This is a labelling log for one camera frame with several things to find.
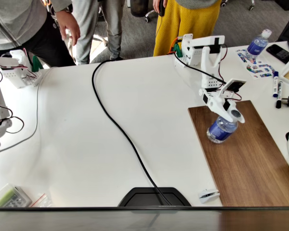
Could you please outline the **hand of yellow-trousered person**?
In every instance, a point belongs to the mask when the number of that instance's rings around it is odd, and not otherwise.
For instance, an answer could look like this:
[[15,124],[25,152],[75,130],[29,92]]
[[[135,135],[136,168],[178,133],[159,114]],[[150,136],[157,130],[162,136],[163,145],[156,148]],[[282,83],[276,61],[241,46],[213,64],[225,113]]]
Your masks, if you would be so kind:
[[163,3],[163,7],[166,8],[168,1],[167,1],[167,0],[153,0],[153,8],[154,8],[154,10],[155,10],[156,12],[159,11],[159,4],[160,4],[160,2],[162,2],[162,3]]

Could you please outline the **hand of hoodie person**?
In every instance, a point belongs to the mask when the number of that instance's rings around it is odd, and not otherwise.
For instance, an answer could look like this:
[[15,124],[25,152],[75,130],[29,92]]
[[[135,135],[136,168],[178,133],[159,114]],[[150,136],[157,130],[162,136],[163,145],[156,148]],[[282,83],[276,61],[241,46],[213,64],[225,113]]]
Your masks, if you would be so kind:
[[80,38],[80,29],[75,17],[69,12],[59,11],[56,13],[56,19],[62,40],[66,39],[66,30],[68,29],[72,35],[72,46],[75,46]]

